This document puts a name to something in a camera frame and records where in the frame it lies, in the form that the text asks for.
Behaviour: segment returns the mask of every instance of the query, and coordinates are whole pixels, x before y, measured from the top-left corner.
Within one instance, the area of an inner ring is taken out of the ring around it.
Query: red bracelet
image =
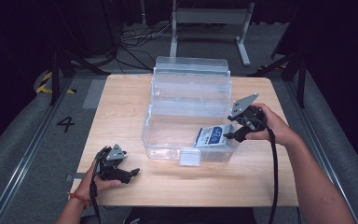
[[[83,209],[86,209],[86,208],[88,208],[88,207],[90,206],[90,203],[89,203],[87,200],[83,199],[82,196],[77,195],[77,194],[75,194],[75,193],[70,193],[70,192],[68,192],[68,195],[69,195],[69,198],[76,198],[76,199],[80,200],[81,203],[84,204],[84,208],[83,208]]]

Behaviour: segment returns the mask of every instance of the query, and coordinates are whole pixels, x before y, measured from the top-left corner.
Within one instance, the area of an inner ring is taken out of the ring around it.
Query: yellow tape
[[[48,80],[50,78],[51,78],[51,72],[48,72],[47,74],[45,74],[45,76],[42,79],[42,82],[40,83],[39,87],[36,89],[36,93],[39,93],[39,92],[44,92],[44,93],[49,93],[49,94],[53,93],[53,90],[46,88],[46,84],[48,83]],[[68,90],[66,93],[76,94],[77,90]]]
[[[51,72],[45,74],[45,76],[42,79],[42,82],[40,83],[39,87],[36,90],[36,93],[39,93],[39,92],[53,93],[52,90],[45,88],[46,84],[48,83],[49,78],[51,78]]]

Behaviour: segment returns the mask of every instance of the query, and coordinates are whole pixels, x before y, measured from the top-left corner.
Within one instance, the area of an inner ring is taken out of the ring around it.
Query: transparent bin
[[[235,140],[222,136],[219,144],[195,146],[201,128],[236,130],[227,119],[232,103],[226,60],[158,57],[150,99],[143,131],[150,159],[186,164],[183,158],[190,155],[191,160],[229,161],[238,146]]]

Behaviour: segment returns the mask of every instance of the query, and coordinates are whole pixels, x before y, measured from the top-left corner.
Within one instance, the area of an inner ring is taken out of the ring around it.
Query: white sticker
[[[201,128],[199,135],[194,143],[194,147],[222,146],[226,143],[223,134],[228,133],[231,124],[222,124],[219,126]]]

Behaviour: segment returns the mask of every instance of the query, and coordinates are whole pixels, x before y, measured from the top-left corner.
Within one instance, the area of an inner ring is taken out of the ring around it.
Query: gray mat
[[[195,27],[196,30],[186,28],[179,34],[178,56],[225,58],[228,60],[233,76],[244,76],[255,72],[258,66],[274,61],[270,59],[270,53],[275,48],[284,28],[285,25],[280,24],[250,27],[245,46],[248,49],[251,67],[244,67],[241,64],[238,50],[233,39],[230,39],[231,31],[215,33],[197,27]],[[224,29],[235,30],[235,27]],[[211,40],[208,36],[222,33],[223,36],[218,37],[217,40]],[[153,59],[155,60],[159,55],[169,55],[170,44],[170,37],[163,36],[135,48],[140,51],[132,52],[138,60],[153,67]],[[121,61],[139,65],[139,62],[125,50],[120,50],[117,57]],[[120,67],[116,61],[102,66],[102,69],[116,74],[150,72],[147,69],[137,69],[125,64],[121,64]],[[275,77],[279,73],[279,71],[274,71],[270,73],[273,77],[269,78],[273,81],[283,111],[289,124],[311,145],[312,141],[298,114],[296,102],[290,97],[290,91],[287,89],[287,84],[296,86],[296,82],[282,82],[279,77]],[[76,90],[76,94],[64,95],[47,127],[28,173],[7,212],[3,214],[2,223],[52,223],[55,221],[65,204],[66,192],[71,188],[72,183],[66,181],[66,178],[74,174],[77,169],[105,79],[106,77],[95,76],[88,70],[77,72],[70,86],[70,89]],[[0,138],[0,195],[32,141],[48,109],[49,100],[49,94],[39,93],[2,134]],[[342,188],[358,217],[358,157],[310,76],[307,77],[306,82],[305,105],[307,114],[314,124],[315,132],[325,148],[326,156],[335,168]],[[57,123],[68,116],[73,118],[72,122],[75,125],[70,126],[65,133],[65,127]],[[267,223],[269,209],[268,207],[255,209],[258,223]],[[101,208],[103,223],[122,223],[129,210],[128,207]],[[93,214],[92,209],[88,209],[85,214]],[[275,223],[297,223],[296,209],[280,207],[277,210]]]

